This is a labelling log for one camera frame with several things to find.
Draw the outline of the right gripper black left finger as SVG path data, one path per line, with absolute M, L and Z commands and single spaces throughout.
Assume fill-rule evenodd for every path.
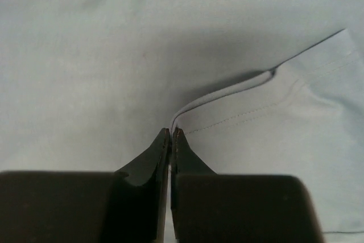
M 169 131 L 114 172 L 1 172 L 2 242 L 162 242 Z

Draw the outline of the grey-blue t-shirt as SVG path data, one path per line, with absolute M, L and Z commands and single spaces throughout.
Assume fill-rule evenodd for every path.
M 113 171 L 171 122 L 363 241 L 363 0 L 1 0 L 1 169 Z

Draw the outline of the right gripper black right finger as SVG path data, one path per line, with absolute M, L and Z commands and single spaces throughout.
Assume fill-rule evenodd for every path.
M 305 185 L 288 175 L 215 173 L 176 129 L 171 211 L 178 242 L 323 242 Z

